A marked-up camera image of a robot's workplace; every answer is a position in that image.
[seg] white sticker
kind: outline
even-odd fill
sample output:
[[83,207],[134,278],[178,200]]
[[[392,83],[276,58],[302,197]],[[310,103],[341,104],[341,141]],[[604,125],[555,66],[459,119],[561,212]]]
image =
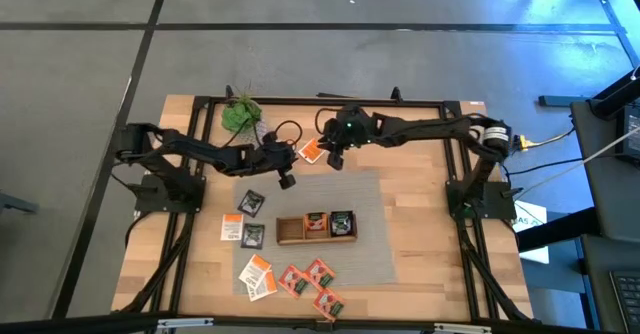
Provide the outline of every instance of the white sticker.
[[506,142],[509,141],[509,137],[507,136],[507,134],[501,133],[484,133],[484,135],[482,136],[482,140],[485,141],[487,139],[500,139]]
[[242,237],[243,214],[224,214],[220,240],[240,240]]
[[267,275],[265,275],[264,279],[258,286],[254,289],[247,285],[247,291],[249,292],[249,300],[256,301],[260,298],[264,298],[267,295],[273,294],[278,291],[276,287],[276,281],[273,277],[273,271],[269,270]]
[[502,134],[506,134],[507,133],[507,128],[503,128],[503,127],[491,127],[491,128],[487,128],[485,129],[485,134],[489,134],[489,133],[502,133]]
[[238,278],[247,284],[247,287],[256,289],[258,284],[260,284],[262,279],[267,275],[269,269],[271,269],[271,264],[254,254],[244,269],[242,269],[242,273],[240,273]]

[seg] white cable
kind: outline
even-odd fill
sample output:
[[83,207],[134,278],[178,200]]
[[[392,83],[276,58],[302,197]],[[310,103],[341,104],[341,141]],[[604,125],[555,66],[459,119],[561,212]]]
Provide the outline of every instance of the white cable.
[[571,166],[571,167],[567,168],[565,171],[561,171],[560,173],[558,173],[558,174],[556,174],[556,175],[552,175],[552,176],[550,176],[549,178],[547,178],[547,179],[545,179],[545,180],[543,180],[543,181],[541,181],[541,182],[539,182],[539,183],[537,183],[537,184],[534,184],[533,186],[529,187],[527,190],[525,190],[525,191],[523,191],[522,193],[520,193],[520,195],[518,195],[518,197],[516,198],[516,200],[518,200],[518,199],[522,198],[525,194],[527,194],[528,192],[530,192],[532,189],[537,188],[537,187],[541,186],[542,184],[546,184],[546,183],[548,183],[548,182],[552,181],[553,179],[555,179],[555,178],[557,178],[557,177],[559,177],[559,176],[561,176],[561,175],[564,175],[564,174],[566,174],[566,173],[568,173],[568,172],[572,171],[573,169],[575,169],[575,168],[577,168],[577,167],[580,167],[580,166],[583,166],[583,165],[587,164],[587,163],[588,163],[589,161],[591,161],[593,158],[595,158],[595,157],[597,157],[598,155],[600,155],[600,154],[604,153],[605,151],[609,150],[609,148],[611,148],[612,146],[614,146],[614,145],[618,144],[619,142],[621,142],[621,141],[625,140],[625,139],[626,139],[626,138],[628,138],[629,136],[631,136],[631,135],[633,135],[633,134],[637,133],[638,131],[640,131],[640,126],[639,126],[639,127],[637,127],[637,128],[635,128],[635,129],[633,129],[632,131],[628,132],[627,134],[625,134],[625,135],[621,136],[620,138],[618,138],[618,139],[614,140],[614,141],[613,141],[613,142],[611,142],[609,145],[607,145],[606,147],[604,147],[604,148],[600,149],[598,152],[596,152],[596,153],[595,153],[595,154],[593,154],[592,156],[588,157],[587,159],[584,159],[584,160],[583,160],[583,161],[581,161],[580,163],[578,163],[578,164],[576,164],[576,165],[573,165],[573,166]]
[[556,136],[554,136],[553,138],[551,138],[551,139],[547,139],[547,140],[542,141],[542,142],[540,142],[540,143],[533,143],[533,142],[532,142],[530,145],[528,145],[528,146],[527,146],[527,149],[529,149],[529,148],[535,148],[535,147],[537,147],[537,146],[541,146],[541,145],[545,145],[545,144],[552,143],[552,142],[554,142],[554,141],[558,141],[558,140],[560,140],[560,139],[562,139],[562,138],[564,138],[564,137],[566,137],[566,136],[571,135],[571,133],[573,133],[573,130],[574,130],[574,129],[573,129],[573,128],[571,128],[571,130],[569,130],[568,132],[566,132],[566,133],[564,133],[564,134],[556,135]]
[[631,73],[631,80],[636,80],[636,79],[638,79],[638,77],[636,76],[636,73],[638,72],[638,69],[640,69],[640,65],[638,65],[638,66],[633,70],[633,73]]

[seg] desk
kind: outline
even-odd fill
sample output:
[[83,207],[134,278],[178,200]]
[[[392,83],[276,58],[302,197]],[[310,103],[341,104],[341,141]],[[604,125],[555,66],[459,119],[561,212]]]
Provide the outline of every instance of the desk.
[[[587,102],[571,104],[573,123],[583,157],[589,157],[616,139],[616,121],[595,117]],[[611,148],[606,154],[613,154]],[[594,159],[585,166],[594,207],[518,233],[520,250],[527,251],[581,234],[640,242],[637,190],[640,172],[616,158]]]
[[[185,133],[193,96],[167,97],[161,127]],[[485,110],[483,103],[464,102],[463,112]],[[314,115],[318,106],[262,105],[269,128],[292,119],[304,132],[301,143],[317,137]],[[216,106],[210,143],[221,145],[229,133],[221,127],[222,106]],[[438,111],[426,108],[368,108],[408,120],[438,118]],[[323,113],[320,122],[331,113]],[[202,131],[199,121],[196,137]],[[297,129],[283,126],[281,138],[295,138]],[[294,175],[328,173],[325,158],[310,165],[299,160]],[[171,158],[178,163],[178,158]],[[462,165],[456,165],[462,177]],[[343,170],[374,169],[380,175],[385,205],[389,244],[396,270],[396,284],[376,286],[340,286],[334,289],[347,302],[340,317],[344,319],[452,320],[468,321],[469,310],[464,288],[458,239],[449,217],[444,182],[448,173],[441,141],[411,142],[402,147],[384,149],[366,146],[344,155]],[[236,178],[225,177],[205,166],[207,188],[203,208],[196,215],[189,249],[179,312],[192,315],[236,315],[254,317],[318,318],[311,303],[314,290],[298,300],[280,289],[278,293],[249,302],[245,295],[232,293],[232,246],[221,242],[222,214],[234,212],[233,187]],[[531,307],[513,233],[498,220],[484,220],[484,232],[494,276],[519,309],[531,316]],[[131,233],[128,249],[113,300],[113,309],[128,304],[149,279],[158,264],[167,214],[151,214]],[[172,274],[163,292],[161,309],[167,308]],[[486,316],[482,280],[475,279],[481,312]]]
[[624,321],[609,272],[640,270],[640,245],[593,235],[583,235],[580,240],[600,329],[624,333]]

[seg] wooden tray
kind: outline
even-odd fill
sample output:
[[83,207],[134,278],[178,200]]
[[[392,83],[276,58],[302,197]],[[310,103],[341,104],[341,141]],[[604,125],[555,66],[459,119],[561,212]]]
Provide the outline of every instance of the wooden tray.
[[358,238],[356,215],[353,215],[353,234],[331,236],[331,224],[325,230],[305,230],[304,217],[276,218],[276,241],[279,245],[352,242]]

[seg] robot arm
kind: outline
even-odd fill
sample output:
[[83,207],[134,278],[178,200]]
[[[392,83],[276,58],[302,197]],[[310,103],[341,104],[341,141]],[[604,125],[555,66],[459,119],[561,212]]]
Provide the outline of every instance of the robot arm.
[[[485,129],[483,138],[473,127]],[[319,140],[328,150],[329,165],[342,168],[342,153],[351,147],[378,144],[385,148],[403,145],[414,140],[457,139],[482,159],[502,162],[509,153],[511,128],[502,121],[472,114],[457,119],[413,120],[378,113],[369,116],[357,105],[347,105],[329,119]]]
[[[153,149],[149,134],[162,142],[159,148]],[[262,140],[263,143],[258,148],[251,144],[217,147],[182,135],[175,129],[161,129],[152,124],[128,124],[120,131],[116,158],[127,164],[138,163],[144,166],[162,178],[165,184],[172,178],[181,181],[180,177],[184,175],[178,174],[181,172],[180,168],[166,162],[162,155],[178,154],[210,164],[227,176],[242,177],[277,171],[281,177],[282,189],[293,186],[295,179],[286,174],[297,159],[292,146],[277,141],[273,132]]]

